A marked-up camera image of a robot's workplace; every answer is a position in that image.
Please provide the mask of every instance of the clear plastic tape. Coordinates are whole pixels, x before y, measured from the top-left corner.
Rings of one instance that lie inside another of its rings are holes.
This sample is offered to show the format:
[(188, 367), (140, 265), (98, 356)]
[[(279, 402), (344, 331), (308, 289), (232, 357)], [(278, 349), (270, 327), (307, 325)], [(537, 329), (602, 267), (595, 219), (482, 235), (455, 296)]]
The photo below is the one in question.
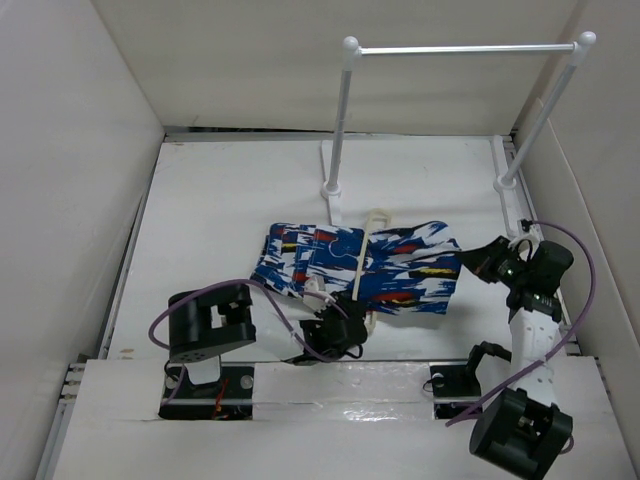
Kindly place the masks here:
[(256, 420), (428, 421), (433, 415), (422, 390), (426, 362), (263, 363), (254, 378)]

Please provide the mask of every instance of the white wall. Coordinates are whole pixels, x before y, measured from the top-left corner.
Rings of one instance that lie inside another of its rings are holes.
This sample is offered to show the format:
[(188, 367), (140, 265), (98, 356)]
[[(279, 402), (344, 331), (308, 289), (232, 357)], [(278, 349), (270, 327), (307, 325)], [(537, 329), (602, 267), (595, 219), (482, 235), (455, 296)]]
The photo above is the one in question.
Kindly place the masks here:
[[(164, 125), (331, 130), (341, 42), (552, 43), (576, 0), (93, 0)], [(366, 59), (347, 128), (509, 133), (544, 56)]]
[[(637, 1), (586, 3), (571, 34), (593, 30), (598, 43), (579, 68), (524, 166), (538, 216), (575, 229), (596, 256), (599, 289), (579, 340), (586, 353), (601, 359), (638, 471), (639, 23)], [(543, 100), (548, 92), (549, 87), (541, 95)], [(526, 116), (519, 140), (540, 105), (538, 100)], [(579, 254), (576, 257), (576, 267), (569, 271), (563, 285), (574, 316), (588, 288), (586, 265)]]
[(0, 478), (90, 351), (160, 124), (89, 0), (0, 1)]

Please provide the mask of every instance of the colorful cloth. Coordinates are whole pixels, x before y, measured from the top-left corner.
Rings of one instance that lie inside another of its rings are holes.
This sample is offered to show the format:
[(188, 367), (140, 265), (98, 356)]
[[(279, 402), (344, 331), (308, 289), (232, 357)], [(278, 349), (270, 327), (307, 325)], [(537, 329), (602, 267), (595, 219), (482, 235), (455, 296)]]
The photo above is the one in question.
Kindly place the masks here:
[[(251, 278), (296, 298), (312, 276), (322, 277), (329, 293), (352, 291), (363, 238), (359, 228), (275, 223)], [(443, 222), (374, 231), (358, 299), (378, 312), (444, 314), (461, 265), (452, 254), (433, 254), (457, 250)]]

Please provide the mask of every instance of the blue patterned fabric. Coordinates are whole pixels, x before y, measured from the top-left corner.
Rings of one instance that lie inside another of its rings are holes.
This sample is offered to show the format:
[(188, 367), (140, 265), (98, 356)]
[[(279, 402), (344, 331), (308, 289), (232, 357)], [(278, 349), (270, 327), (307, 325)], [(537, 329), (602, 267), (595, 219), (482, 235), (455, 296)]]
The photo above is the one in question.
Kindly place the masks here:
[[(297, 298), (312, 276), (329, 293), (351, 291), (363, 237), (359, 228), (275, 223), (251, 278)], [(460, 247), (443, 222), (372, 232), (358, 299), (384, 313), (446, 313), (461, 265), (452, 254), (431, 255), (452, 250)]]

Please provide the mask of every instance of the white horizontal bar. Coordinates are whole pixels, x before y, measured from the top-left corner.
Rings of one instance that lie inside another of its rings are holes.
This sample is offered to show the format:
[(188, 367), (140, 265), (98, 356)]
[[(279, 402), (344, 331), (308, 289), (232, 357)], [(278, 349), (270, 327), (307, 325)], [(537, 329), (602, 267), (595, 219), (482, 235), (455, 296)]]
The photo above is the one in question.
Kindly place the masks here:
[(378, 57), (382, 55), (486, 55), (486, 54), (538, 54), (538, 53), (572, 53), (573, 43), (542, 45), (472, 45), (457, 47), (383, 47), (360, 48), (362, 57)]

